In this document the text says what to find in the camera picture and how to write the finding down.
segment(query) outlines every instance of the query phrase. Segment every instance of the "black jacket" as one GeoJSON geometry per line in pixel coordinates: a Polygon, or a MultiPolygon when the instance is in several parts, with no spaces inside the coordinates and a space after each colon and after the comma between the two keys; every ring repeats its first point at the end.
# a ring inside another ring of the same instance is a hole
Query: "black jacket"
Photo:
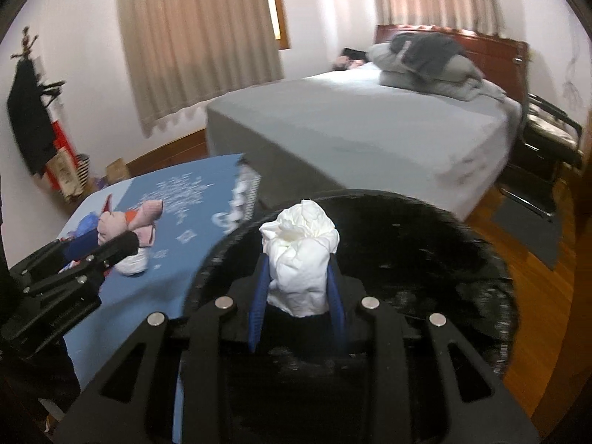
{"type": "Polygon", "coordinates": [[[42,175],[45,164],[56,155],[53,146],[56,135],[41,101],[33,62],[28,58],[17,64],[7,107],[14,138],[29,172],[42,175]]]}

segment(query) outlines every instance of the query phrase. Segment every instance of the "chair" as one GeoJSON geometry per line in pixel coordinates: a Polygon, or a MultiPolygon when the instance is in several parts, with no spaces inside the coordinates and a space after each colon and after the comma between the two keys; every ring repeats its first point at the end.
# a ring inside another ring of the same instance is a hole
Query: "chair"
{"type": "Polygon", "coordinates": [[[557,207],[553,187],[563,163],[579,168],[582,127],[541,97],[529,94],[519,139],[498,179],[505,196],[548,220],[557,207]]]}

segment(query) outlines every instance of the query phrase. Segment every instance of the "gray pillow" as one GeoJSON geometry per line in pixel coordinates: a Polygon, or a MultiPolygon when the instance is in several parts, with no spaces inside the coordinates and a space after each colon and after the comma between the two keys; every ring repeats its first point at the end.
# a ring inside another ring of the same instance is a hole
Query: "gray pillow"
{"type": "Polygon", "coordinates": [[[403,88],[404,90],[442,95],[464,102],[473,100],[479,95],[487,95],[500,102],[505,100],[504,90],[497,85],[487,80],[478,80],[471,77],[458,83],[444,80],[424,81],[412,73],[383,70],[380,72],[380,78],[378,81],[380,85],[386,87],[403,88]]]}
{"type": "MultiPolygon", "coordinates": [[[[399,73],[409,73],[409,69],[401,62],[398,54],[391,52],[390,43],[378,43],[368,50],[368,58],[378,68],[386,71],[397,71],[399,73]]],[[[462,55],[455,55],[442,70],[438,80],[461,82],[467,78],[476,80],[483,79],[483,73],[475,64],[462,55]]]]}

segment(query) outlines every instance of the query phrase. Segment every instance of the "folded blanket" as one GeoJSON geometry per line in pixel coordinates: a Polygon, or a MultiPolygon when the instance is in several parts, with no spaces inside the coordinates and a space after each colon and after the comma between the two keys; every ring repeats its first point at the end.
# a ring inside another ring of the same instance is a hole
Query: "folded blanket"
{"type": "Polygon", "coordinates": [[[465,55],[454,38],[441,33],[401,33],[390,42],[391,52],[400,54],[401,62],[426,81],[437,78],[450,59],[465,55]]]}
{"type": "Polygon", "coordinates": [[[475,78],[467,78],[465,81],[459,83],[443,80],[425,81],[412,73],[383,70],[380,72],[379,83],[386,87],[403,88],[421,93],[433,93],[463,100],[464,102],[473,100],[479,95],[486,95],[500,102],[505,100],[505,91],[496,84],[475,78]]]}
{"type": "MultiPolygon", "coordinates": [[[[391,52],[390,43],[379,43],[370,47],[368,58],[381,70],[409,73],[409,69],[401,61],[400,56],[391,52]]],[[[482,80],[483,73],[471,60],[461,55],[452,57],[442,72],[436,76],[437,80],[455,83],[465,81],[467,78],[482,80]]]]}

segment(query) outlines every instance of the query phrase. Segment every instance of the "wooden headboard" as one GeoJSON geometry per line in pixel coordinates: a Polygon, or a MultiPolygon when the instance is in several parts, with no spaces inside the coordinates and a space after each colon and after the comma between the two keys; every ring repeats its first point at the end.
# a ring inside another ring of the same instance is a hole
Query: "wooden headboard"
{"type": "Polygon", "coordinates": [[[402,32],[450,35],[467,49],[467,57],[485,74],[485,78],[503,88],[508,97],[520,103],[524,101],[528,93],[528,44],[525,42],[437,26],[378,25],[374,43],[386,43],[402,32]]]}

